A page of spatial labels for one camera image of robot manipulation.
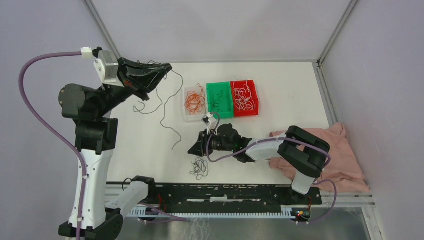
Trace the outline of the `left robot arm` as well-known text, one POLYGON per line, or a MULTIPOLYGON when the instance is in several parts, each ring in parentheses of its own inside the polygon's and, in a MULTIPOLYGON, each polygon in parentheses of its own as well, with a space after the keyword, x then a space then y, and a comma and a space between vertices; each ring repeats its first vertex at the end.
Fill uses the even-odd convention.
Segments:
POLYGON ((105 57, 100 53, 94 67, 101 80, 99 88, 68 84, 58 98, 62 116, 75 123, 74 147, 80 160, 74 207, 58 233, 72 239, 114 240, 130 211, 141 201, 154 202, 158 191, 151 186, 154 179, 137 177, 115 199, 105 201, 119 124, 117 118, 109 118, 107 113, 131 96, 147 101, 149 93, 172 66, 105 57))

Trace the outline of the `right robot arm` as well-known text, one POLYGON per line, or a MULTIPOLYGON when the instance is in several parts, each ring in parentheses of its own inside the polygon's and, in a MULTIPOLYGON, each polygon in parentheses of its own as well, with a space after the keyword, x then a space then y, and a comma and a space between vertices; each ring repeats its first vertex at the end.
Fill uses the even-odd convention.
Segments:
POLYGON ((228 158, 241 163, 282 158, 295 169, 289 189, 289 199, 302 204, 309 198, 309 191, 331 161, 331 146, 323 139, 292 125, 273 137, 254 139, 241 136, 232 124, 199 132, 189 155, 210 158, 214 151, 228 152, 228 158))

